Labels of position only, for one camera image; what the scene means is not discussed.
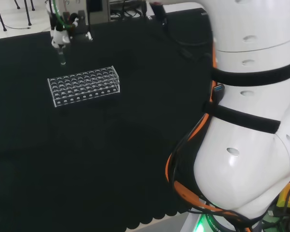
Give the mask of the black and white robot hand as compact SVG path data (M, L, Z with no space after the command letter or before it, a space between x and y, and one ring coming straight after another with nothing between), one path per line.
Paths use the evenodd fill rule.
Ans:
M88 0L48 0L46 9L54 48L92 41Z

